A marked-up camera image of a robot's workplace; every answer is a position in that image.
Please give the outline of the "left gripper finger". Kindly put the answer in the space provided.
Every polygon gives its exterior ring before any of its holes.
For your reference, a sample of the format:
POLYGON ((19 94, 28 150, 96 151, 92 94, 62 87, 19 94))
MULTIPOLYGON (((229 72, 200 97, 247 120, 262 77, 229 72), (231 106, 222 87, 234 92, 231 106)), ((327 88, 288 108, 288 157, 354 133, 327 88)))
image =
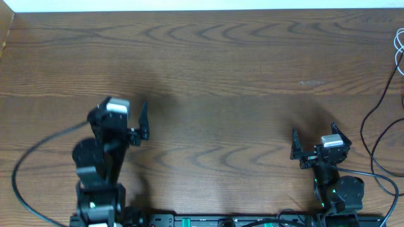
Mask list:
POLYGON ((110 101, 110 97, 107 96, 104 100, 102 100, 100 103, 97 104, 97 106, 94 108, 94 111, 104 113, 107 111, 107 104, 110 101))
POLYGON ((149 127, 149 121, 148 121, 148 103, 145 102, 143 104, 141 114, 139 117, 139 132, 142 140, 148 141, 150 138, 150 127, 149 127))

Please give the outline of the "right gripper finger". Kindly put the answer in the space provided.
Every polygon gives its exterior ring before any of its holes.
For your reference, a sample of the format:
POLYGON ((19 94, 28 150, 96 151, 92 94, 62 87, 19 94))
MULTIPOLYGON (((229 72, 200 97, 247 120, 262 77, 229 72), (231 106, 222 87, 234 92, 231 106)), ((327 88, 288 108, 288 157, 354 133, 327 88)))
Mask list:
POLYGON ((349 140, 349 138, 346 135, 344 135, 344 133, 341 130, 339 130, 339 128, 335 122, 331 122, 331 131, 333 134, 338 134, 341 137, 341 139, 345 145, 347 145, 347 146, 352 145, 351 140, 349 140))
POLYGON ((301 143, 299 141, 299 135, 296 129, 292 131, 292 147, 290 150, 290 159, 291 160, 298 160, 300 157, 303 156, 303 149, 301 143))

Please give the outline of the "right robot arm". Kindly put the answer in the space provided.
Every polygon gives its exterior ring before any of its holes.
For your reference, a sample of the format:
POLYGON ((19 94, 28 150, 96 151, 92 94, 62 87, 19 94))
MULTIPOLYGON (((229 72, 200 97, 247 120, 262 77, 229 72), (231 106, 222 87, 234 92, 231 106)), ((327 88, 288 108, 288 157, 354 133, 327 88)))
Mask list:
POLYGON ((340 176, 337 165, 345 161, 351 140, 331 123, 331 134, 321 137, 312 151, 304 151, 297 130, 292 131, 291 160, 299 160, 301 169, 312 169, 314 192, 323 207, 333 214, 355 212, 363 208, 364 182, 350 175, 340 176))

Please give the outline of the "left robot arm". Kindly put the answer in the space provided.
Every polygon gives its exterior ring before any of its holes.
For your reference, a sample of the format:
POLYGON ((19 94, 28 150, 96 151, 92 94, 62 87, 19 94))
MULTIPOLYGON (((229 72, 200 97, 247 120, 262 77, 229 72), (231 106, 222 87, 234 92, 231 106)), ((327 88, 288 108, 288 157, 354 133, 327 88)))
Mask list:
POLYGON ((129 128, 130 102, 107 97, 86 118, 94 133, 73 149, 79 182, 76 213, 70 226, 149 226, 148 215, 126 206, 126 189, 118 182, 126 151, 150 138, 148 105, 142 107, 138 128, 129 128))

